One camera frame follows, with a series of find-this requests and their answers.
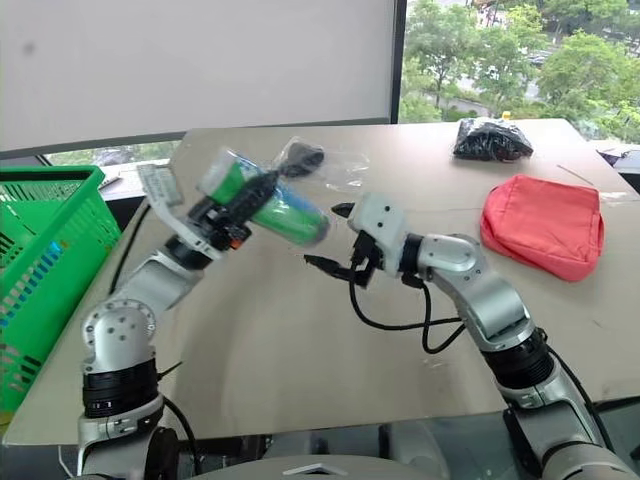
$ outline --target wooden table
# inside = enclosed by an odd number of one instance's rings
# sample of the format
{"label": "wooden table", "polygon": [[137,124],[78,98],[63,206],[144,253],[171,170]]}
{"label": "wooden table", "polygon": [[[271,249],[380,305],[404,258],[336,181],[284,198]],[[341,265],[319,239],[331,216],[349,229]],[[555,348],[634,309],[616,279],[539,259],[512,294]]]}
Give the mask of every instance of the wooden table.
{"label": "wooden table", "polygon": [[[187,202],[217,150],[229,146],[257,161],[273,158],[293,135],[327,150],[365,154],[371,162],[363,191],[388,194],[416,233],[478,235],[489,191],[516,173],[602,192],[606,226],[597,270],[574,284],[487,252],[491,264],[519,290],[550,343],[582,379],[594,400],[640,394],[640,197],[563,120],[520,121],[534,155],[515,164],[451,156],[454,123],[197,130],[173,159]],[[353,195],[301,185],[323,208]],[[126,262],[133,268],[170,235],[149,215]],[[4,443],[76,442],[82,410],[80,326],[106,295],[123,236],[76,315],[69,322]],[[313,253],[346,262],[355,234],[335,220]],[[344,282],[306,266],[303,250],[269,232],[254,236],[166,316],[157,332],[158,368],[184,364],[163,380],[162,391],[190,419],[199,438],[375,423],[423,416],[465,415],[504,407],[491,372],[468,334],[428,356],[417,331],[373,330],[353,313]],[[433,318],[455,312],[432,288]],[[377,274],[360,293],[374,319],[415,322],[419,292]],[[448,335],[434,329],[434,344]],[[167,419],[175,426],[174,420]]]}

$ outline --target green plastic basket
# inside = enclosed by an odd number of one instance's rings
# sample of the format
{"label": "green plastic basket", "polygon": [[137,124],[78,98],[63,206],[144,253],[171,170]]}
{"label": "green plastic basket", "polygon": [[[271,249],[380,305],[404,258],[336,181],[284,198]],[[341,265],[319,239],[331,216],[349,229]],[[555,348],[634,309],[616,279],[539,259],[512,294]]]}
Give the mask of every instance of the green plastic basket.
{"label": "green plastic basket", "polygon": [[17,410],[120,237],[97,167],[0,169],[0,412]]}

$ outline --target red bag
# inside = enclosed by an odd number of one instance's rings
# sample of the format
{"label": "red bag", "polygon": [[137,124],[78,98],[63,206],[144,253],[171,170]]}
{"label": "red bag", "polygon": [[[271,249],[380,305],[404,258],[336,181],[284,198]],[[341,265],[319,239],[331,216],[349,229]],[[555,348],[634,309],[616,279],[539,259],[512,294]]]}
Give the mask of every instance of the red bag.
{"label": "red bag", "polygon": [[595,269],[604,242],[597,190],[526,175],[491,191],[480,229],[492,250],[570,282]]}

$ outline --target black wire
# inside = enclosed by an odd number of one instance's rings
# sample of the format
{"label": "black wire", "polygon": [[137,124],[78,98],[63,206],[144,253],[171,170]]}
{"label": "black wire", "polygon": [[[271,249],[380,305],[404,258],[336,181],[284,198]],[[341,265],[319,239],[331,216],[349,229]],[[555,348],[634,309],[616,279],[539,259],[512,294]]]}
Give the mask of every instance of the black wire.
{"label": "black wire", "polygon": [[202,465],[200,464],[200,457],[198,456],[198,449],[196,448],[196,437],[193,434],[193,430],[191,430],[191,425],[189,425],[189,421],[187,417],[182,413],[182,411],[178,408],[178,406],[169,400],[167,397],[164,397],[164,404],[173,412],[176,418],[180,421],[180,425],[184,429],[184,433],[187,434],[187,440],[189,441],[189,450],[191,450],[191,455],[193,456],[193,470],[196,475],[202,475]]}
{"label": "black wire", "polygon": [[440,353],[445,348],[453,343],[453,341],[460,336],[462,332],[465,330],[465,326],[461,325],[458,327],[449,338],[447,338],[442,344],[438,345],[435,348],[431,348],[428,346],[427,341],[429,338],[429,328],[435,325],[444,325],[450,323],[458,323],[460,322],[460,318],[443,318],[440,320],[431,320],[431,295],[429,293],[429,289],[423,283],[421,289],[424,293],[425,300],[425,312],[424,312],[424,321],[420,323],[409,323],[406,325],[385,325],[383,323],[374,322],[369,317],[367,317],[364,312],[360,309],[360,305],[358,305],[358,298],[356,297],[356,268],[357,265],[355,262],[351,262],[351,268],[349,269],[349,298],[351,300],[351,306],[353,310],[356,312],[358,318],[364,323],[373,328],[377,328],[378,330],[385,331],[404,331],[404,330],[412,330],[414,328],[423,328],[422,331],[422,346],[427,353]]}
{"label": "black wire", "polygon": [[111,285],[109,286],[109,295],[111,295],[113,292],[116,291],[116,288],[118,286],[118,280],[120,280],[120,274],[122,273],[122,267],[124,266],[124,262],[127,260],[127,257],[129,256],[129,251],[131,250],[131,246],[133,245],[133,242],[135,241],[136,236],[138,235],[138,230],[140,230],[140,227],[142,226],[142,222],[144,218],[147,216],[147,213],[149,213],[149,210],[151,210],[151,205],[147,205],[146,207],[144,207],[144,210],[142,211],[142,213],[140,214],[140,217],[138,218],[138,222],[136,223],[136,226],[133,227],[133,232],[131,232],[131,236],[129,237],[129,242],[124,247],[124,251],[120,256],[120,260],[118,261],[118,266],[116,267],[116,271],[113,274],[113,277],[111,278]]}
{"label": "black wire", "polygon": [[560,355],[558,355],[558,353],[553,348],[551,348],[550,345],[547,345],[547,348],[553,354],[553,356],[556,357],[556,359],[558,360],[558,362],[562,366],[563,370],[565,372],[567,372],[567,375],[569,376],[571,381],[574,383],[574,385],[578,389],[578,392],[580,392],[580,395],[582,396],[582,399],[584,400],[584,405],[585,405],[587,411],[593,417],[593,421],[596,423],[596,426],[598,427],[598,430],[600,430],[600,435],[602,435],[602,440],[604,441],[605,447],[607,447],[609,450],[611,450],[612,452],[615,453],[615,451],[613,449],[613,443],[611,442],[611,437],[609,436],[609,432],[607,432],[607,428],[605,427],[604,422],[602,421],[602,418],[600,417],[600,414],[598,413],[598,411],[596,410],[596,407],[594,406],[593,402],[591,401],[591,398],[589,397],[589,394],[587,393],[587,391],[584,389],[584,387],[580,383],[580,380],[578,379],[576,374],[573,373],[573,370],[571,370],[571,368],[569,368],[569,365],[567,365],[565,363],[565,361],[562,359],[562,357],[560,357]]}

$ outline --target black plastic bag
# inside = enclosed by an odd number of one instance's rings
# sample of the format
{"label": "black plastic bag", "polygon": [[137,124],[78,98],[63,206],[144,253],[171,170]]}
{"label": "black plastic bag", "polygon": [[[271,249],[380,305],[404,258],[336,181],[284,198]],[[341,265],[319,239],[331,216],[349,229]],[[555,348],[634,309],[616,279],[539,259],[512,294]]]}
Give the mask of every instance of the black plastic bag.
{"label": "black plastic bag", "polygon": [[533,148],[513,123],[486,117],[460,120],[454,155],[476,160],[513,162]]}

